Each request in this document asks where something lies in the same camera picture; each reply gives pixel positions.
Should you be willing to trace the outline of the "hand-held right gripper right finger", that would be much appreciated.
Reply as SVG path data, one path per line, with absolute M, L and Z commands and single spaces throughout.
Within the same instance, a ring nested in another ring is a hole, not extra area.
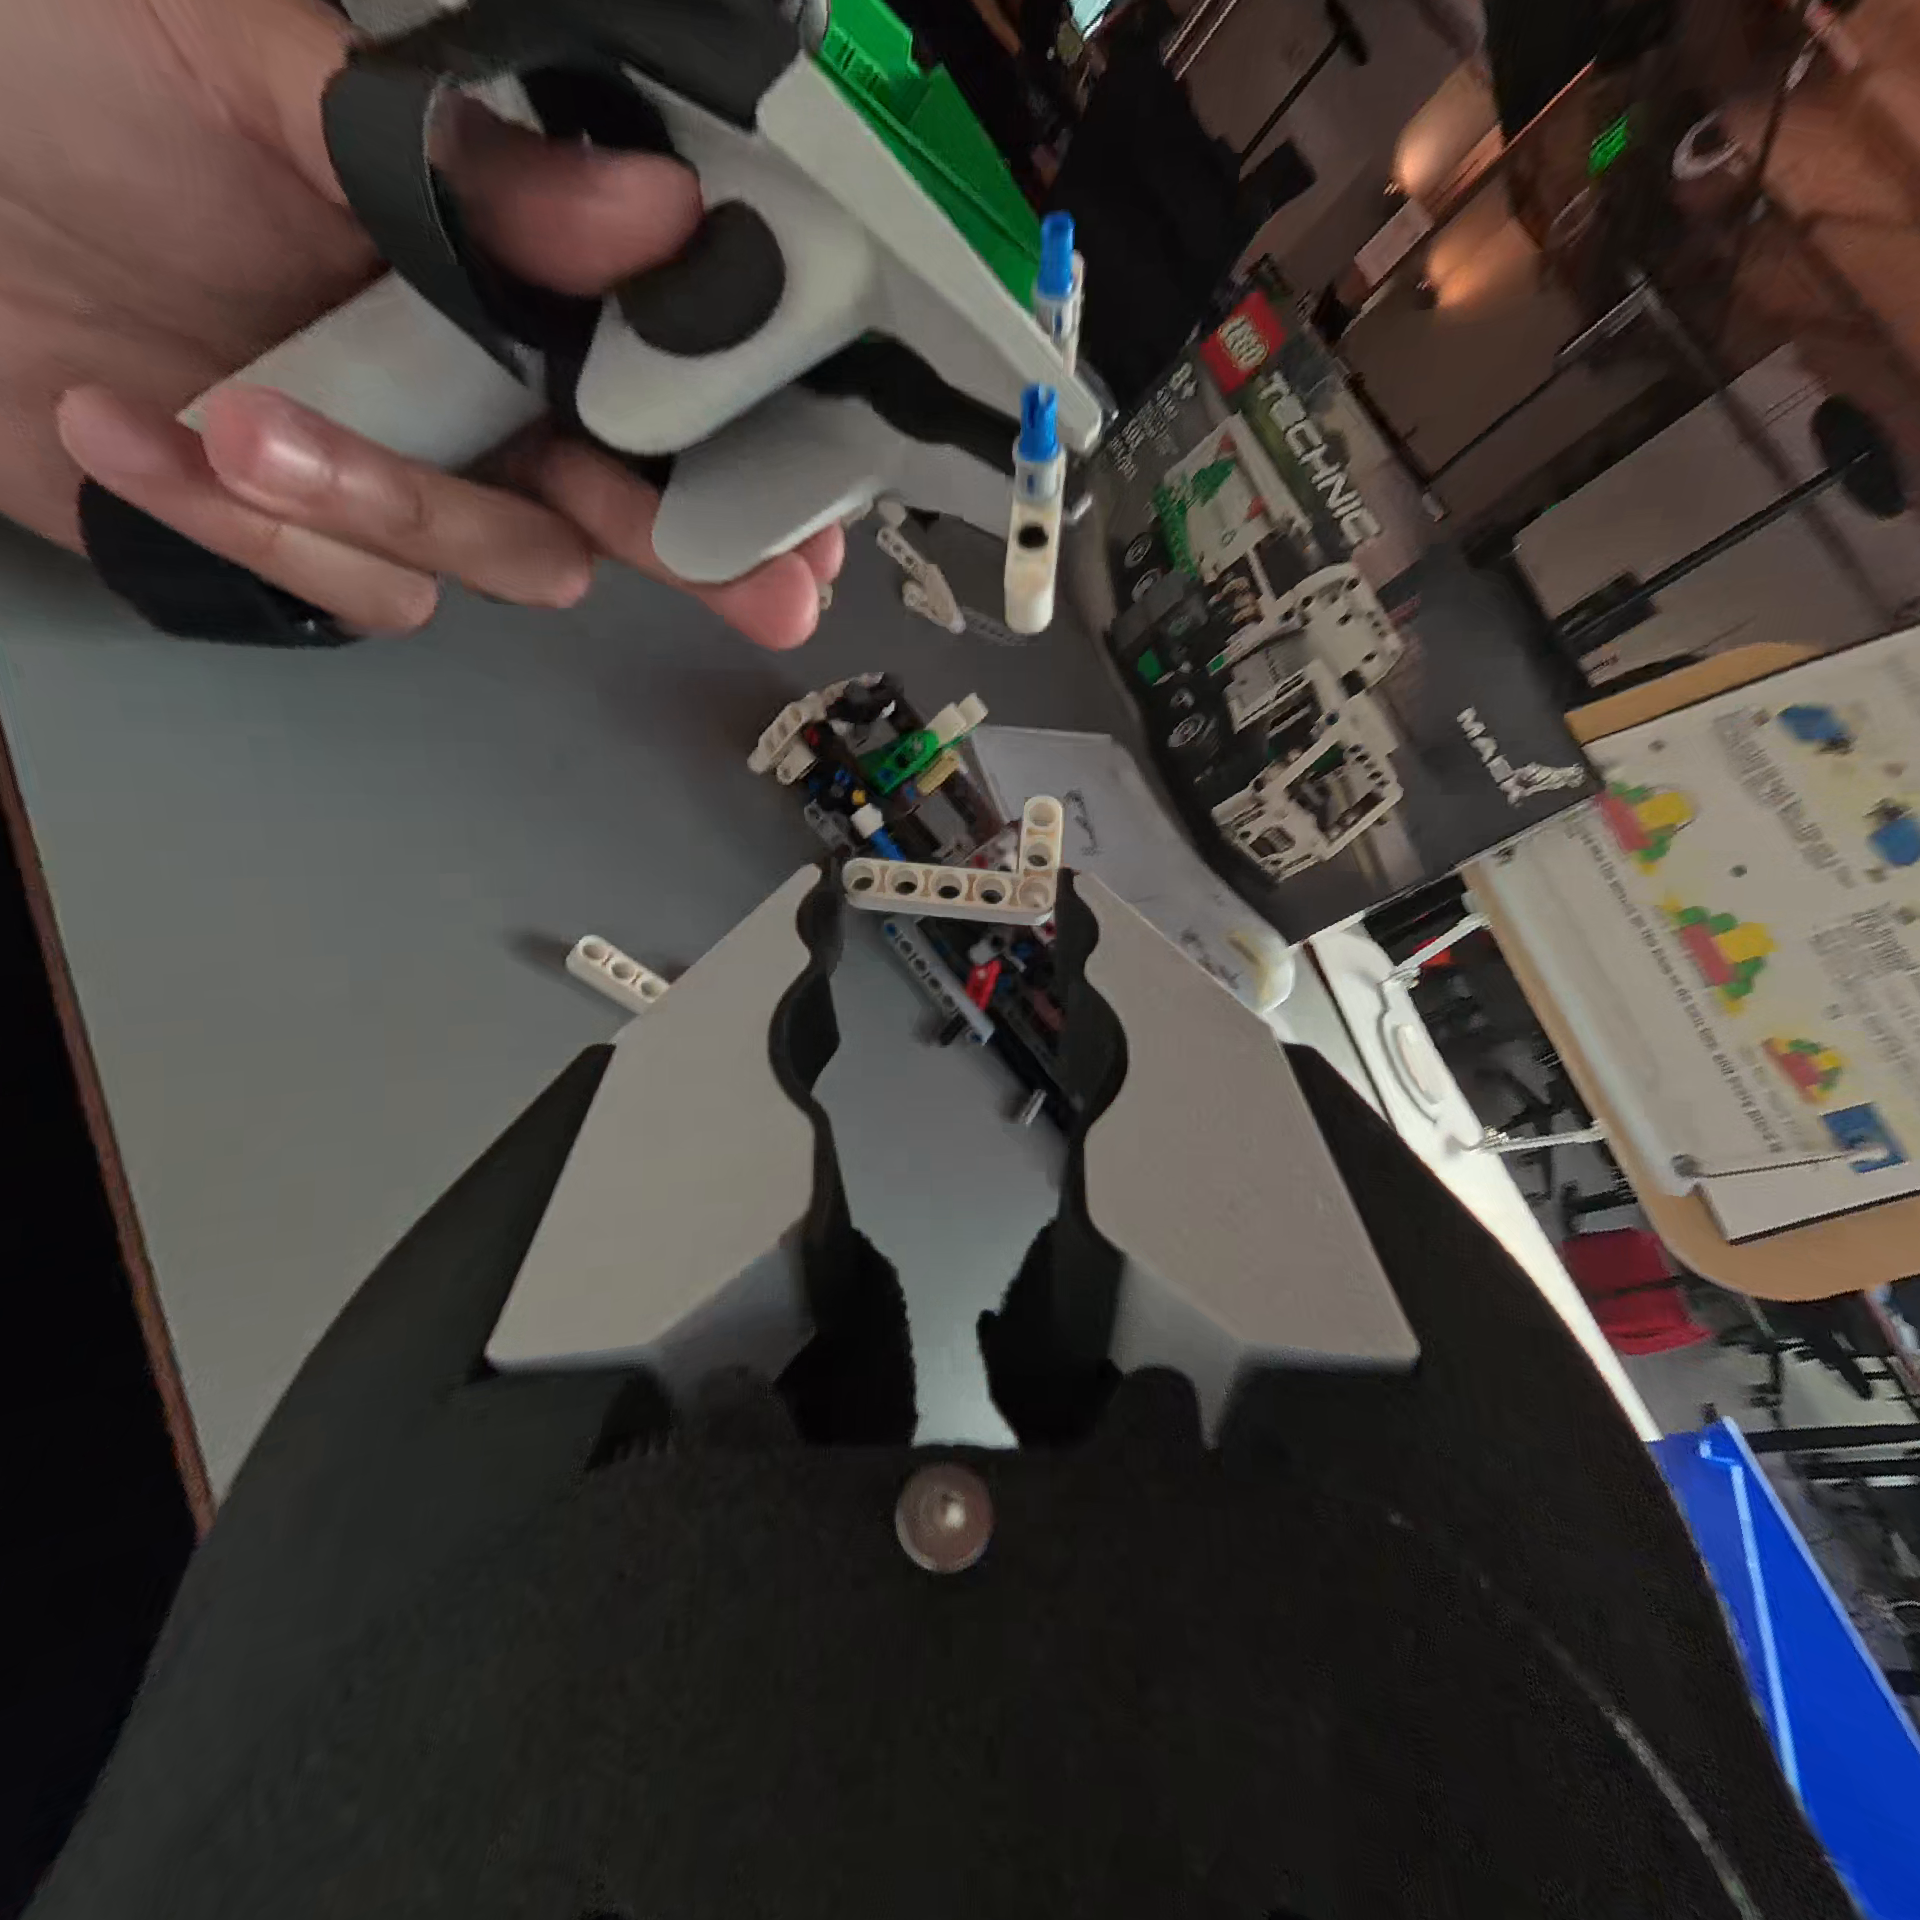
M 1089 1118 L 1091 1230 L 1117 1254 L 1122 1373 L 1401 1373 L 1399 1295 L 1273 1026 L 1100 878 L 1072 878 L 1084 982 L 1117 1022 L 1117 1090 Z

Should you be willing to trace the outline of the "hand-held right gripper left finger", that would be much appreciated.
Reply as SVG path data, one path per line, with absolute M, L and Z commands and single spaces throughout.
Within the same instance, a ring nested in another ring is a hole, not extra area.
M 848 1233 L 817 1097 L 841 950 L 836 885 L 803 867 L 617 1033 L 490 1367 L 779 1379 L 803 1355 Z

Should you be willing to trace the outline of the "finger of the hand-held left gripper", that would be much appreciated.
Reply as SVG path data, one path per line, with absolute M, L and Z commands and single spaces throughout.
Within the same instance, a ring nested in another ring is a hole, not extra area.
M 775 330 L 775 385 L 817 370 L 879 334 L 943 385 L 1012 414 L 1032 386 L 1061 414 L 1105 414 L 1103 391 L 1044 334 L 971 243 L 923 195 L 817 62 L 769 86 L 756 132 L 775 157 L 764 220 L 787 289 Z
M 1005 533 L 1021 418 L 988 450 L 915 439 L 860 398 L 770 398 L 685 447 L 658 498 L 658 563 L 688 585 L 724 585 L 882 501 Z

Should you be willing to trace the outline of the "lego instruction booklet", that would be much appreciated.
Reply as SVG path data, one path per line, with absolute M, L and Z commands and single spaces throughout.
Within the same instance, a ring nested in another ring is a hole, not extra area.
M 1291 949 L 1188 845 L 1122 743 L 988 724 L 973 733 L 973 756 L 1008 812 L 1033 797 L 1063 804 L 1068 868 L 1103 881 L 1251 1013 L 1279 1014 L 1295 982 Z

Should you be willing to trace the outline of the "white angled lego liftarm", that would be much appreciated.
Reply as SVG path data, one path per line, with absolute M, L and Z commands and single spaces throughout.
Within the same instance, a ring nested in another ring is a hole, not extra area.
M 856 910 L 1041 929 L 1057 911 L 1063 868 L 1066 806 L 1055 795 L 1036 795 L 1001 854 L 978 854 L 967 867 L 857 854 L 841 865 L 839 885 Z

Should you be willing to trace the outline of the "group of white lego pieces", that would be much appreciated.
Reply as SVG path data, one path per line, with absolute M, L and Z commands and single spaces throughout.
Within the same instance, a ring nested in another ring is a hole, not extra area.
M 882 519 L 875 525 L 875 546 L 900 573 L 900 599 L 907 612 L 945 634 L 962 636 L 970 631 L 970 615 L 956 599 L 945 572 L 907 539 L 899 522 Z

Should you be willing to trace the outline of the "short white lego beam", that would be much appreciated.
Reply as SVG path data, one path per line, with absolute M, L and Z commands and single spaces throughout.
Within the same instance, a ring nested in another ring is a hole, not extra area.
M 567 949 L 564 972 L 632 1014 L 648 1013 L 671 991 L 665 977 L 592 933 Z

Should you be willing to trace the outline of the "partly built lego truck chassis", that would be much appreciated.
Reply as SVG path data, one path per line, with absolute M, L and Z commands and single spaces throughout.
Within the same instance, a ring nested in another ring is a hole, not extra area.
M 1019 812 L 993 797 L 973 756 L 991 710 L 965 694 L 935 710 L 909 701 L 892 674 L 856 674 L 804 691 L 756 733 L 748 765 L 787 790 L 836 873 L 851 857 L 967 867 L 1010 851 Z M 1041 929 L 909 918 L 856 910 L 928 1013 L 945 1046 L 994 1055 L 1017 1089 L 1016 1118 L 1068 1134 L 1084 1078 L 1068 1022 L 1093 929 L 1063 865 L 1055 916 Z

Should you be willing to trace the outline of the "lego set box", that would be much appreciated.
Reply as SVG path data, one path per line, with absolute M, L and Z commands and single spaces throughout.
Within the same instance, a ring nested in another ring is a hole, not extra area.
M 1304 943 L 1591 804 L 1529 612 L 1261 258 L 1093 467 L 1105 639 L 1202 859 Z

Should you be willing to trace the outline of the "person's left hand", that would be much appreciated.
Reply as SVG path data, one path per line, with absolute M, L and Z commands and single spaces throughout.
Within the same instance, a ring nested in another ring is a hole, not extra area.
M 460 473 L 276 391 L 218 391 L 383 270 L 321 126 L 347 43 L 327 5 L 4 5 L 4 525 L 77 556 L 97 482 L 346 639 L 419 634 L 445 585 L 575 609 L 612 563 L 801 647 L 845 561 L 836 523 L 685 582 L 656 553 L 658 491 L 551 423 Z M 180 423 L 203 394 L 203 428 Z

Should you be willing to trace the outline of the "green plastic bin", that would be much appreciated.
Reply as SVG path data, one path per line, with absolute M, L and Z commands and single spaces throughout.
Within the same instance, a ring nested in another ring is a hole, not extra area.
M 970 241 L 1019 307 L 1041 270 L 1041 214 L 943 63 L 882 2 L 831 2 L 820 69 Z

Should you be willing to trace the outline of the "white monitor stand base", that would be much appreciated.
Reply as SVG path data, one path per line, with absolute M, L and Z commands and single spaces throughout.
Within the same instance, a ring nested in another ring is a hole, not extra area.
M 1448 1159 L 1503 1165 L 1533 1207 L 1626 1196 L 1616 1155 L 1460 886 L 1315 935 L 1381 1111 Z

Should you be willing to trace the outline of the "red chair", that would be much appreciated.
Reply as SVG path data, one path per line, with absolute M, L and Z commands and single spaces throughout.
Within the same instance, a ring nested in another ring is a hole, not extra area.
M 1577 1233 L 1564 1242 L 1561 1258 L 1619 1355 L 1651 1357 L 1713 1343 L 1713 1330 L 1691 1311 L 1677 1268 L 1653 1233 Z

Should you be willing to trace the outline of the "printed sheet coloured bricks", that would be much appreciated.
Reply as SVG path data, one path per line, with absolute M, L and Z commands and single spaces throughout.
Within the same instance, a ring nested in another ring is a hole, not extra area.
M 1473 871 L 1632 1186 L 1717 1242 L 1915 1201 L 1915 668 L 1907 629 L 1603 733 Z

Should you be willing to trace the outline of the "large blue plastic bin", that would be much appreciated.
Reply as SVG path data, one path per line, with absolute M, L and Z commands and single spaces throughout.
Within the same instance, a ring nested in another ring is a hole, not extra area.
M 1744 1434 L 1649 1446 L 1695 1545 L 1776 1761 L 1868 1918 L 1917 1916 L 1917 1735 Z

